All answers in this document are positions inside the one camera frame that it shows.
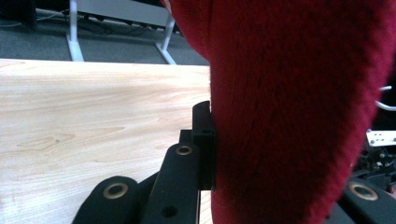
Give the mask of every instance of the light wood surface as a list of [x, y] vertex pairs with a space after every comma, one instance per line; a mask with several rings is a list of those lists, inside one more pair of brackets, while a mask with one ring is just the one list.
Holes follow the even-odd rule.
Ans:
[[[206, 66], [0, 60], [0, 223], [71, 223], [113, 175], [159, 171]], [[203, 194], [201, 223], [211, 223]]]

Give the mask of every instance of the black mount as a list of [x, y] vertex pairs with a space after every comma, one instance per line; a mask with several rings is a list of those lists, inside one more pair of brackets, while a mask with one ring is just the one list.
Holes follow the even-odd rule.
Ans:
[[192, 130], [181, 130], [159, 173], [137, 184], [113, 176], [95, 187], [73, 223], [198, 223], [201, 190], [215, 188], [216, 132], [210, 103], [192, 108]]

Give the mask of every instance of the wooden board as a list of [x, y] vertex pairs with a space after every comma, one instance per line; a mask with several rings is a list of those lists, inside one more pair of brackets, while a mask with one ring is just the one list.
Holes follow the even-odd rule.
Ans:
[[[160, 169], [191, 108], [209, 100], [206, 66], [0, 60], [0, 223], [71, 223], [113, 175]], [[210, 195], [201, 223], [211, 223]]]

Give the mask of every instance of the red knit fabric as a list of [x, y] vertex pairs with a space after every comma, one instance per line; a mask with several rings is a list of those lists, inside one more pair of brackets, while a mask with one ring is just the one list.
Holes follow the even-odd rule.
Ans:
[[168, 2], [210, 62], [214, 223], [321, 223], [389, 76], [396, 1]]

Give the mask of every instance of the black plastic part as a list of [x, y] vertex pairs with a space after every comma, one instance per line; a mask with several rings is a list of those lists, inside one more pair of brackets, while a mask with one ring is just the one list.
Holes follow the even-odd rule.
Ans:
[[[358, 197], [348, 187], [352, 183], [362, 184], [372, 189], [378, 195], [378, 199], [370, 201]], [[339, 204], [356, 223], [396, 223], [396, 200], [389, 196], [384, 190], [366, 180], [355, 177], [350, 178]]]
[[324, 220], [323, 224], [355, 224], [338, 203], [332, 208], [332, 213]]
[[[123, 183], [128, 186], [125, 194], [117, 199], [106, 198], [104, 196], [105, 189], [116, 183]], [[141, 210], [137, 197], [136, 181], [128, 177], [113, 176], [102, 181], [94, 188], [90, 196], [79, 208], [73, 224], [134, 223], [137, 221]]]
[[199, 160], [200, 149], [191, 144], [175, 144], [168, 149], [139, 223], [198, 223]]
[[192, 108], [192, 143], [201, 149], [200, 190], [216, 188], [216, 131], [210, 114], [210, 102]]

